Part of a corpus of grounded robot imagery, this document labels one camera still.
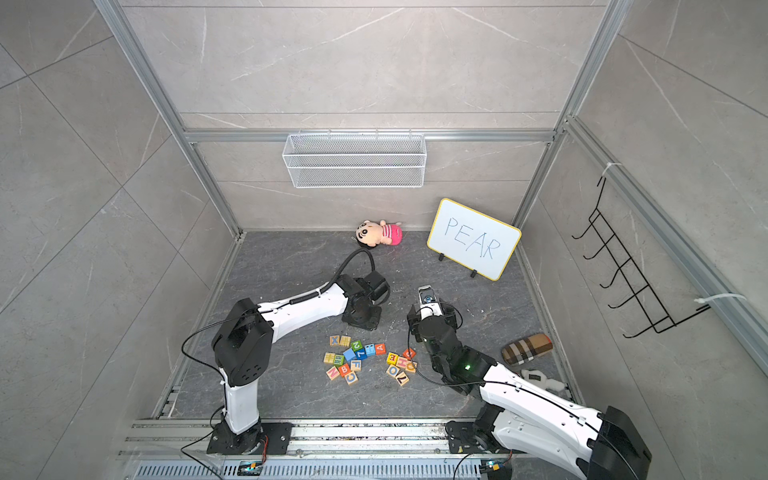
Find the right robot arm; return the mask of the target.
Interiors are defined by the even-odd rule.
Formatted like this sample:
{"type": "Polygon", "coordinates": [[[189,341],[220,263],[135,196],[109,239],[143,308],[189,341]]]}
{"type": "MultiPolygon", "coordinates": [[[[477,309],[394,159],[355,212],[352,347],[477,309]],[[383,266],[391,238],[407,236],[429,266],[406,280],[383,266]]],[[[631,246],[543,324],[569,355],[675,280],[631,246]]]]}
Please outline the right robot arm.
{"type": "Polygon", "coordinates": [[[419,288],[407,322],[442,383],[483,401],[472,424],[482,449],[527,453],[580,479],[647,478],[651,451],[623,411],[570,402],[463,344],[454,315],[431,286],[419,288]]]}

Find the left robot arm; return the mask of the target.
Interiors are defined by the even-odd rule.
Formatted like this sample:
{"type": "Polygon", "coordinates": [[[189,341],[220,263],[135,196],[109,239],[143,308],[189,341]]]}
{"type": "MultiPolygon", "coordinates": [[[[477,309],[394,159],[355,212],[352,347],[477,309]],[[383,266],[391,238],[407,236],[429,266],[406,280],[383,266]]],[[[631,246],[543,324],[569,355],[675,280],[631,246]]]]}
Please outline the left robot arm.
{"type": "Polygon", "coordinates": [[[200,328],[200,332],[217,329],[211,341],[212,363],[188,353],[187,343],[183,342],[182,355],[215,371],[224,388],[221,420],[211,426],[206,452],[220,455],[286,452],[292,425],[264,427],[257,405],[258,382],[267,371],[272,345],[288,334],[330,317],[339,317],[354,328],[374,331],[389,295],[390,286],[377,271],[371,251],[359,248],[345,258],[323,285],[262,304],[242,299],[224,320],[200,328]]]}

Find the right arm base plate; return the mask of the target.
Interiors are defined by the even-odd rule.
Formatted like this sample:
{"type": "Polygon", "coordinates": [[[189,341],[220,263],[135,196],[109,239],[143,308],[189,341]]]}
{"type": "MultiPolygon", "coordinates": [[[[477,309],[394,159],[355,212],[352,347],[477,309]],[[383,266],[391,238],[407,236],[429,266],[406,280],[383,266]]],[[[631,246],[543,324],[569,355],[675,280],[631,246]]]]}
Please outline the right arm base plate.
{"type": "Polygon", "coordinates": [[[451,454],[497,453],[498,446],[475,434],[473,422],[448,421],[445,424],[451,454]]]}

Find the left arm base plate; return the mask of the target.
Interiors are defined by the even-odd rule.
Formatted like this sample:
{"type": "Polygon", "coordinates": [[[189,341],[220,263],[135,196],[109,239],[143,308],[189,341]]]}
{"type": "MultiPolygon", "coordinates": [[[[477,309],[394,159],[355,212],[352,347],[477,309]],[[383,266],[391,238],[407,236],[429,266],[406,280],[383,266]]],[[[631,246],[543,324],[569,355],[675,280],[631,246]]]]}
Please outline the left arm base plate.
{"type": "Polygon", "coordinates": [[[293,424],[289,422],[258,422],[245,432],[235,434],[229,425],[222,421],[214,427],[206,453],[285,455],[292,430],[293,424]]]}

